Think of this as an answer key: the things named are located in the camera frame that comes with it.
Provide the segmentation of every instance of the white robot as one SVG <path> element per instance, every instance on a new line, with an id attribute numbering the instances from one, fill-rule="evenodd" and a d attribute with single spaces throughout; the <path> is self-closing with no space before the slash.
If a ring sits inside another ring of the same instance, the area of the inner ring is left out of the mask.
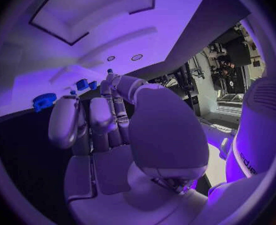
<path id="1" fill-rule="evenodd" d="M 275 155 L 276 80 L 249 89 L 236 134 L 200 123 L 159 84 L 110 71 L 100 93 L 87 114 L 76 95 L 62 97 L 49 121 L 53 144 L 74 153 L 64 191 L 79 224 L 217 224 L 252 194 Z M 123 99 L 135 106 L 130 120 Z M 226 160 L 227 183 L 207 197 L 191 185 L 206 171 L 208 142 Z"/>

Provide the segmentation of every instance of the recessed ceiling light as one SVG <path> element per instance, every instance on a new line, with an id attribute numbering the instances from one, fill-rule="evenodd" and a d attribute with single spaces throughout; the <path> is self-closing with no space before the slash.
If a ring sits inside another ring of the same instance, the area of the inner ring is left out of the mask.
<path id="1" fill-rule="evenodd" d="M 132 56 L 131 60 L 132 61 L 137 61 L 139 59 L 142 59 L 142 57 L 143 57 L 142 54 L 137 54 L 137 55 Z"/>
<path id="2" fill-rule="evenodd" d="M 108 56 L 107 60 L 110 62 L 110 61 L 113 61 L 115 59 L 115 56 Z"/>

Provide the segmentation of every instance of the ceiling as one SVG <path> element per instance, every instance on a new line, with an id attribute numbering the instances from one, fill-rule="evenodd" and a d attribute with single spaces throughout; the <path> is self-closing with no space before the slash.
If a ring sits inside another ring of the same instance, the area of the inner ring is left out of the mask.
<path id="1" fill-rule="evenodd" d="M 2 47 L 0 116 L 32 108 L 41 94 L 67 95 L 81 79 L 100 83 L 109 68 L 123 75 L 164 61 L 201 2 L 36 1 Z"/>

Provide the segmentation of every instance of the blue component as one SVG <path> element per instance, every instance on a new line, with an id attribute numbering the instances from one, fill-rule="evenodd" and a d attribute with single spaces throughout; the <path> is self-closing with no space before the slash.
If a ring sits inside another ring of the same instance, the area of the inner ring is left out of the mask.
<path id="1" fill-rule="evenodd" d="M 33 107 L 35 112 L 38 113 L 42 109 L 49 108 L 53 105 L 53 102 L 57 100 L 55 93 L 41 94 L 33 99 Z"/>
<path id="2" fill-rule="evenodd" d="M 90 83 L 89 83 L 89 88 L 90 88 L 91 90 L 96 90 L 97 87 L 98 87 L 98 82 L 97 82 L 97 81 L 93 81 L 93 82 L 90 82 Z"/>
<path id="3" fill-rule="evenodd" d="M 89 84 L 87 82 L 87 79 L 82 79 L 76 83 L 76 88 L 79 91 L 82 91 L 84 89 L 87 89 L 89 87 Z"/>

